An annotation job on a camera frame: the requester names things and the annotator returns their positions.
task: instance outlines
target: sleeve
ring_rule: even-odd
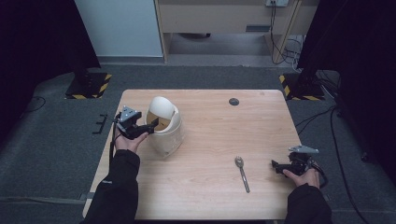
[[[304,184],[296,188],[288,198],[288,214],[285,224],[331,224],[332,209],[318,188]]]
[[[138,202],[136,177],[140,159],[132,151],[119,149],[93,196],[81,224],[133,223]]]

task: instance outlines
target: electrical outlet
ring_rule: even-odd
[[[274,3],[276,3],[277,7],[286,7],[288,2],[289,0],[267,0],[265,5],[271,7]]]

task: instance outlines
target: hand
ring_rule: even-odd
[[[285,169],[283,170],[283,174],[292,179],[297,187],[308,184],[309,186],[320,188],[319,173],[315,169],[309,169],[303,175],[295,175],[291,171]]]
[[[116,136],[117,136],[116,143],[115,143],[116,149],[127,149],[127,150],[130,150],[130,151],[136,153],[137,147],[140,145],[141,142],[143,142],[143,140],[145,140],[149,136],[149,133],[142,133],[142,134],[140,134],[140,136],[138,136],[134,140],[131,140],[131,139],[124,137],[120,133],[120,130],[117,129]]]

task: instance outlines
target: black curtain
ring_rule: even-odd
[[[0,0],[0,140],[38,83],[81,67],[100,64],[73,0]]]
[[[331,27],[331,22],[339,22]],[[396,184],[396,1],[321,0],[299,67],[339,72],[337,104],[369,160]],[[336,35],[326,36],[328,29]],[[325,38],[324,46],[319,40]],[[313,55],[314,49],[321,51]]]

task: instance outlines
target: white wall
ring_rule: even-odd
[[[153,0],[75,2],[97,56],[163,56]]]

